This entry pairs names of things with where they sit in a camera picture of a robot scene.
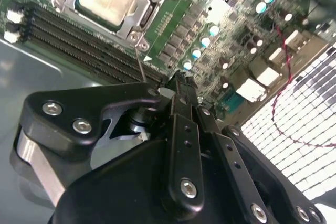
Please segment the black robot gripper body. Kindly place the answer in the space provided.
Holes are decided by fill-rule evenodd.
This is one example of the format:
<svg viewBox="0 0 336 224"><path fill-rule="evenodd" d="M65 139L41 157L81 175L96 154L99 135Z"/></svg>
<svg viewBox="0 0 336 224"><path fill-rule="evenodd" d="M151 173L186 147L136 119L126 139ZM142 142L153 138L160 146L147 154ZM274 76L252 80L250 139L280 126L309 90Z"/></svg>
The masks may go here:
<svg viewBox="0 0 336 224"><path fill-rule="evenodd" d="M75 181L53 223L234 223L198 137L148 141Z"/></svg>

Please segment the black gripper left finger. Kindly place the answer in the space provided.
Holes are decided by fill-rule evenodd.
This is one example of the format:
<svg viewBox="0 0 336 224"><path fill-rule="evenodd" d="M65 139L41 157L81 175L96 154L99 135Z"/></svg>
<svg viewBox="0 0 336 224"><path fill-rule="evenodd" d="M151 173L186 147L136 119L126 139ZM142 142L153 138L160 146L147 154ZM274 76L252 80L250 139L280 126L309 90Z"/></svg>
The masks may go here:
<svg viewBox="0 0 336 224"><path fill-rule="evenodd" d="M200 139L186 77L178 72L166 87L160 94L137 82L35 92L25 99L15 150L55 209L75 181L140 144Z"/></svg>

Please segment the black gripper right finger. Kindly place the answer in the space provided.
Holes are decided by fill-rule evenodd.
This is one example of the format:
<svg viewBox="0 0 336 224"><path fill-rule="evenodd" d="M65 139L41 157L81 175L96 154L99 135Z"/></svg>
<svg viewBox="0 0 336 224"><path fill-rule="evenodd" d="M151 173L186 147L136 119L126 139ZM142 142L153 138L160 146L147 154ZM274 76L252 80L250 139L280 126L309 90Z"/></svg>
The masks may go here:
<svg viewBox="0 0 336 224"><path fill-rule="evenodd" d="M213 179L234 223L325 223L313 203L287 179L236 127L220 130L207 108L199 105L197 85L186 77L188 100L201 135L201 147L209 152L211 168L222 179Z"/></svg>

